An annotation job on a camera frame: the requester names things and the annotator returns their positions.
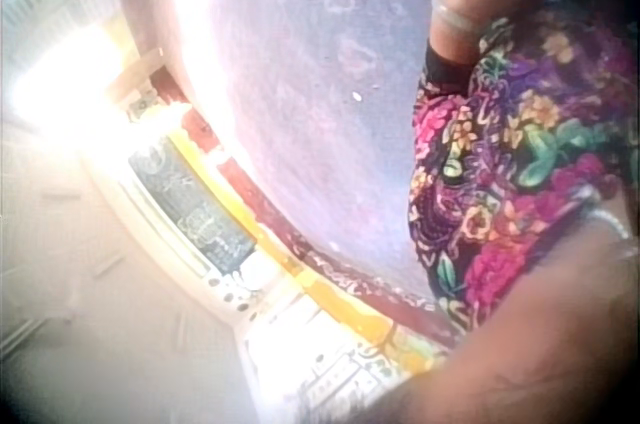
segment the floral sleeve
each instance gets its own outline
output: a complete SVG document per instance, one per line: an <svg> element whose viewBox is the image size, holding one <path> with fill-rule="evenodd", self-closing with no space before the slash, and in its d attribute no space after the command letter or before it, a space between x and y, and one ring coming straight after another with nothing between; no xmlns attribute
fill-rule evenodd
<svg viewBox="0 0 640 424"><path fill-rule="evenodd" d="M585 207L637 180L637 63L561 9L496 25L474 68L427 51L409 228L454 322L483 322Z"/></svg>

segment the bracelet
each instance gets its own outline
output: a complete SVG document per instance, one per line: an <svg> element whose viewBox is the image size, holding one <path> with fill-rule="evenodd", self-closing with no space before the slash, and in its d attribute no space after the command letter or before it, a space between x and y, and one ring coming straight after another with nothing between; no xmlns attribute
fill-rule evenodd
<svg viewBox="0 0 640 424"><path fill-rule="evenodd" d="M482 37L485 33L485 27L478 26L473 21L470 21L464 16L461 16L455 11L452 11L445 6L442 0L431 0L433 7L433 14L440 16L440 18L449 24L451 27L458 31L472 34L474 36Z"/></svg>
<svg viewBox="0 0 640 424"><path fill-rule="evenodd" d="M620 222L620 219L609 211L605 211L604 209L592 209L587 215L593 219L598 219L609 224L623 241L631 239L631 234L625 229L624 225Z"/></svg>

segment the green leaf print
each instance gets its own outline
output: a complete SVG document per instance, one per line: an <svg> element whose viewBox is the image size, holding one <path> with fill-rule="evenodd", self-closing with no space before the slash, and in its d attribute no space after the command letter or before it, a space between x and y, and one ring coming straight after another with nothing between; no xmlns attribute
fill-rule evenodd
<svg viewBox="0 0 640 424"><path fill-rule="evenodd" d="M593 130L591 132L591 142L594 147L599 146L600 144L604 144L609 140L609 134L607 133L607 128L604 124L598 123L593 126Z"/></svg>
<svg viewBox="0 0 640 424"><path fill-rule="evenodd" d="M444 175L447 177L459 177L462 174L462 164L457 159L448 159L444 165Z"/></svg>
<svg viewBox="0 0 640 424"><path fill-rule="evenodd" d="M558 145L553 134L540 129L535 124L525 126L524 132L527 136L529 147L538 160L555 160L558 154Z"/></svg>
<svg viewBox="0 0 640 424"><path fill-rule="evenodd" d="M529 164L520 177L518 178L518 184L522 187L535 187L541 184L547 176L551 173L555 159L551 160L539 160L532 164Z"/></svg>
<svg viewBox="0 0 640 424"><path fill-rule="evenodd" d="M593 130L584 127L579 119L573 118L563 122L556 130L556 142L558 147L572 144L581 149L595 149L599 144L606 142L607 135L604 127L595 127Z"/></svg>
<svg viewBox="0 0 640 424"><path fill-rule="evenodd" d="M558 147L564 146L566 143L571 142L571 139L576 137L582 129L580 120L573 118L563 122L556 129L556 142Z"/></svg>
<svg viewBox="0 0 640 424"><path fill-rule="evenodd" d="M440 287L447 294L452 294L456 287L456 271L453 268L451 258L446 252L442 252L440 259L438 259L438 280L440 281Z"/></svg>
<svg viewBox="0 0 640 424"><path fill-rule="evenodd" d="M535 124L525 126L527 143L536 157L518 178L518 184L523 187L535 187L541 184L553 170L558 157L558 145L555 137Z"/></svg>

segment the pink flower print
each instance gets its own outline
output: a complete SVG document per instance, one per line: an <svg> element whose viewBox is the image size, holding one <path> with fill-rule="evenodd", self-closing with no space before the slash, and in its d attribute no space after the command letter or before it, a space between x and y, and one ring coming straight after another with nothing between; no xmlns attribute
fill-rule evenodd
<svg viewBox="0 0 640 424"><path fill-rule="evenodd" d="M518 246L501 241L486 244L469 267L464 282L465 298L481 309L491 307L501 299L522 272L525 253Z"/></svg>
<svg viewBox="0 0 640 424"><path fill-rule="evenodd" d="M587 180L599 177L604 173L602 161L598 156L591 153L581 155L576 162L575 168L578 176Z"/></svg>

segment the sunlight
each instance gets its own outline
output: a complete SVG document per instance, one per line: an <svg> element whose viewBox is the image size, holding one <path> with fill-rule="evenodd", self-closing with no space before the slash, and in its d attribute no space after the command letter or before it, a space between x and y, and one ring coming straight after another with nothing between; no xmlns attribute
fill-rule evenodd
<svg viewBox="0 0 640 424"><path fill-rule="evenodd" d="M235 118L227 94L227 77L209 28L208 0L173 0L180 23L182 58L206 120L224 146L253 175L249 155L236 137Z"/></svg>
<svg viewBox="0 0 640 424"><path fill-rule="evenodd" d="M17 114L48 137L77 144L96 122L95 103L122 72L120 52L91 26L47 52L17 83Z"/></svg>

